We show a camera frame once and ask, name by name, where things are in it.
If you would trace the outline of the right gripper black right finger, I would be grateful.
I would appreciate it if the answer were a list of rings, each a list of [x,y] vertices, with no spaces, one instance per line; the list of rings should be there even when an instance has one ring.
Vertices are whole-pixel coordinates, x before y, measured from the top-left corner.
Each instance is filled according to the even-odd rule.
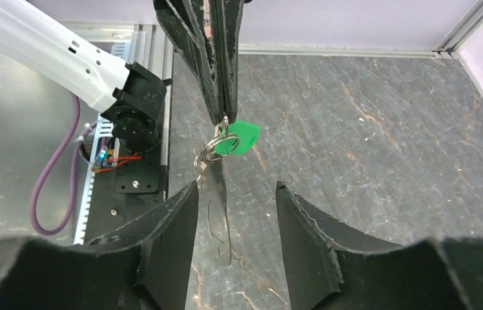
[[[356,296],[362,278],[353,267],[363,255],[398,248],[323,212],[283,181],[275,200],[292,309],[324,309],[335,298]]]

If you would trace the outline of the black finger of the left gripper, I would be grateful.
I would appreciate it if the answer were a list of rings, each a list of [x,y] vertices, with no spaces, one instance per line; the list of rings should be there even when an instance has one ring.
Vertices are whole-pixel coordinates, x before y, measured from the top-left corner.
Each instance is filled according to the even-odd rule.
[[[236,0],[213,2],[220,117],[227,116],[230,124],[236,122],[238,114],[238,52],[243,6],[243,1]]]
[[[156,18],[198,81],[211,123],[221,121],[218,91],[211,80],[211,66],[204,51],[203,36],[197,34],[194,10],[189,1],[154,1]]]

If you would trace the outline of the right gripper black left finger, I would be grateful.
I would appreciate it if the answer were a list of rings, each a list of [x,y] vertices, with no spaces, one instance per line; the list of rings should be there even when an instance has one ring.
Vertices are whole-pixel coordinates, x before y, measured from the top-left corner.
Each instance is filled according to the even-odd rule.
[[[184,309],[198,222],[192,181],[173,197],[86,243],[97,255],[84,309]]]

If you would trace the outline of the green capped key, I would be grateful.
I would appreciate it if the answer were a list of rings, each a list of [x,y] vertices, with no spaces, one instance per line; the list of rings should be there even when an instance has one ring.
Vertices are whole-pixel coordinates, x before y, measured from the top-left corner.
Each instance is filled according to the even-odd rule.
[[[223,140],[214,147],[220,155],[245,154],[257,142],[261,128],[253,123],[238,120],[229,125],[229,134],[237,135],[238,139]]]

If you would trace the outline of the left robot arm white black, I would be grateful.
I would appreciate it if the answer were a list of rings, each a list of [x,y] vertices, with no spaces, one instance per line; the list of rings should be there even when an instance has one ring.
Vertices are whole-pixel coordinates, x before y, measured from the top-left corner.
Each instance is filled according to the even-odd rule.
[[[157,20],[198,79],[211,123],[238,113],[243,1],[155,1]],[[104,52],[27,1],[0,1],[0,52],[65,87],[102,117],[132,152],[160,141],[164,80]]]

